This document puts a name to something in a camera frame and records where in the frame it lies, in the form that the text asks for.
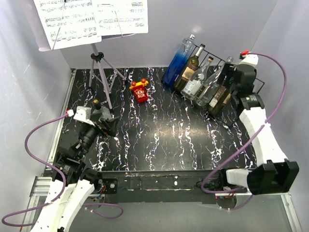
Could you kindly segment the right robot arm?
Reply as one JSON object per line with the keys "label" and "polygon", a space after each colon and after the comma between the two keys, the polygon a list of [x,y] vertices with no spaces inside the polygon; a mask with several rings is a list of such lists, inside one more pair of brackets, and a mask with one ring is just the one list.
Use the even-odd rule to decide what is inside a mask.
{"label": "right robot arm", "polygon": [[224,192],[239,186],[253,195],[286,193],[299,173],[299,166],[288,160],[277,143],[266,121],[263,100],[253,91],[255,79],[256,68],[249,64],[227,63],[219,76],[219,82],[230,90],[232,106],[250,137],[257,167],[254,170],[225,169],[218,185]]}

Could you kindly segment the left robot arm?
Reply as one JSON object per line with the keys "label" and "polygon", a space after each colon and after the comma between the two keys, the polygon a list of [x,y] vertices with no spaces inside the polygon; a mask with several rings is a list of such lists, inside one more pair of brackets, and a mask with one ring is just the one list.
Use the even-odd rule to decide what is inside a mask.
{"label": "left robot arm", "polygon": [[78,141],[69,149],[59,148],[55,163],[49,165],[53,170],[49,191],[33,232],[68,232],[88,196],[105,187],[102,175],[87,168],[83,158],[99,135],[116,136],[119,118],[104,107],[92,111],[83,106],[67,110],[62,117],[80,122],[81,130]]}

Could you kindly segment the small clear black-cap bottle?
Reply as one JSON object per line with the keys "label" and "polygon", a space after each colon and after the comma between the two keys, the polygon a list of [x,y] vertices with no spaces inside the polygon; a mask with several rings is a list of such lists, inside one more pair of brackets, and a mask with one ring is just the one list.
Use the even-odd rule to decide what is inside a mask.
{"label": "small clear black-cap bottle", "polygon": [[94,110],[109,110],[108,108],[106,108],[105,106],[102,106],[100,101],[98,99],[94,99],[92,101],[92,104],[94,106]]}

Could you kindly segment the dark green wine bottle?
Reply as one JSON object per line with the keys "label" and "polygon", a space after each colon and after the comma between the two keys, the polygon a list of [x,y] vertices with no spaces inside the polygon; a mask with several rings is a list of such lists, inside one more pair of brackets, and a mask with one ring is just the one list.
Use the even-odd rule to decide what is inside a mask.
{"label": "dark green wine bottle", "polygon": [[224,106],[225,100],[230,94],[230,80],[227,78],[218,88],[213,98],[209,102],[207,110],[211,116],[217,116]]}

